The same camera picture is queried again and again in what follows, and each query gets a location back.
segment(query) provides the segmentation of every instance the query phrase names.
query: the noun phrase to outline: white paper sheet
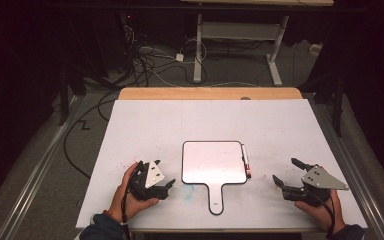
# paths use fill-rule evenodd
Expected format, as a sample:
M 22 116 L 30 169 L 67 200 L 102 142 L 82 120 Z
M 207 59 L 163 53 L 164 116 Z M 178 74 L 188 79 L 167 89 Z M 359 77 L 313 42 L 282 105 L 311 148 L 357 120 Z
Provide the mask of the white paper sheet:
M 206 187 L 181 181 L 182 145 L 228 140 L 245 144 L 252 178 L 223 187 L 224 204 L 234 207 L 213 215 Z M 130 221 L 133 231 L 317 229 L 273 183 L 274 174 L 286 185 L 302 186 L 306 172 L 292 157 L 319 164 L 346 183 L 307 100 L 116 101 L 76 227 L 86 227 L 92 214 L 110 206 L 133 162 L 159 159 L 167 181 L 176 182 L 166 200 Z M 345 221 L 367 227 L 351 191 L 338 193 Z

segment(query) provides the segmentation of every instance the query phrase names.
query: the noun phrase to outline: person's arm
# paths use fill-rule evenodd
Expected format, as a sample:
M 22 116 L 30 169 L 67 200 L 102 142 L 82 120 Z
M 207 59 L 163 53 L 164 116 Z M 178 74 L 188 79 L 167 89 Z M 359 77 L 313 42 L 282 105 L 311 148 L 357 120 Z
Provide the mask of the person's arm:
M 121 200 L 123 199 L 127 183 L 130 176 L 138 166 L 134 163 L 124 173 L 121 185 L 117 187 L 114 193 L 110 208 L 102 214 L 95 214 L 91 219 L 91 224 L 87 226 L 80 234 L 81 240 L 112 240 L 122 239 L 124 234 L 123 228 L 120 225 L 122 221 Z M 154 206 L 158 203 L 158 198 L 150 198 L 146 201 L 137 200 L 132 194 L 127 194 L 126 199 L 126 215 L 127 220 L 132 219 L 140 211 Z
M 335 217 L 335 226 L 333 228 L 332 236 L 330 236 L 328 239 L 332 240 L 360 240 L 364 236 L 364 229 L 361 228 L 359 225 L 347 225 L 344 222 L 344 219 L 342 217 L 342 208 L 341 208 L 341 202 L 338 197 L 338 193 L 335 189 L 331 190 L 330 194 L 332 201 L 327 200 L 326 205 L 332 210 L 332 202 L 333 202 L 333 208 L 335 209 L 334 217 Z M 324 230 L 328 231 L 331 224 L 332 219 L 328 211 L 323 207 L 313 207 L 305 202 L 297 201 L 295 202 L 295 206 L 311 217 L 313 217 L 318 225 Z

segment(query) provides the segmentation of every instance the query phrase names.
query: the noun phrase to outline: sleeve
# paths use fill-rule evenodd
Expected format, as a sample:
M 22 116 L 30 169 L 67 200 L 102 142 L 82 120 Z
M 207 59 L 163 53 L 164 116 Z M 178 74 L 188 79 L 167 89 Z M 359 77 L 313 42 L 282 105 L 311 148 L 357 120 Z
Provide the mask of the sleeve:
M 92 216 L 90 225 L 79 234 L 80 240 L 120 240 L 123 239 L 122 226 L 105 214 Z
M 364 229 L 357 224 L 346 225 L 329 240 L 361 240 L 364 237 L 364 232 Z

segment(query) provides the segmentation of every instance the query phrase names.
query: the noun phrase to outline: hand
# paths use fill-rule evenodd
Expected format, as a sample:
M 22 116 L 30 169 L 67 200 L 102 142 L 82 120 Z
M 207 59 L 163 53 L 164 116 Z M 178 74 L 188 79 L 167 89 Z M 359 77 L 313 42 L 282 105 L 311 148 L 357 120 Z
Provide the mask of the hand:
M 335 234 L 339 232 L 342 228 L 345 227 L 344 219 L 342 218 L 342 209 L 341 209 L 341 202 L 339 201 L 338 193 L 335 189 L 331 190 L 330 196 L 332 197 L 333 204 L 335 207 L 335 228 L 333 229 L 332 234 Z M 326 201 L 326 205 L 332 210 L 332 202 L 330 199 Z M 330 225 L 332 224 L 332 219 L 330 217 L 330 214 L 327 212 L 327 210 L 324 208 L 324 206 L 318 206 L 313 207 L 308 205 L 305 202 L 296 201 L 295 207 L 301 209 L 308 215 L 312 216 L 316 219 L 319 226 L 324 230 L 328 231 L 330 228 Z
M 129 178 L 133 174 L 137 166 L 138 166 L 138 163 L 136 162 L 126 170 L 126 172 L 124 173 L 121 185 L 117 187 L 111 206 L 108 209 L 108 212 L 110 212 L 112 217 L 119 223 L 121 223 L 122 221 L 121 200 L 124 197 L 124 193 L 126 191 Z M 150 198 L 146 201 L 140 201 L 134 198 L 131 193 L 128 193 L 127 199 L 126 199 L 127 220 L 132 219 L 140 211 L 154 206 L 155 204 L 158 203 L 158 201 L 159 201 L 158 198 Z

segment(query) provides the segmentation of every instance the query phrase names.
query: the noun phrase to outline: desk leg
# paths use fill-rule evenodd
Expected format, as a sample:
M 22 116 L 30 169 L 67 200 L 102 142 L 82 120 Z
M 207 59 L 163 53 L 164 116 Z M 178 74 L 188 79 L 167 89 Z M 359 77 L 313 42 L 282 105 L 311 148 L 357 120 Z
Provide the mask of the desk leg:
M 282 19 L 282 23 L 279 26 L 279 29 L 277 31 L 276 39 L 274 42 L 274 49 L 272 54 L 267 54 L 267 64 L 269 66 L 269 70 L 273 79 L 273 83 L 276 87 L 282 86 L 282 81 L 280 80 L 279 72 L 277 71 L 276 67 L 276 56 L 277 52 L 279 51 L 280 44 L 282 43 L 283 34 L 285 33 L 286 24 L 288 23 L 289 16 L 284 16 Z
M 193 71 L 193 81 L 195 83 L 201 82 L 201 64 L 202 64 L 202 52 L 201 52 L 201 40 L 202 40 L 202 14 L 198 14 L 197 31 L 196 31 L 196 55 L 195 55 L 195 68 Z

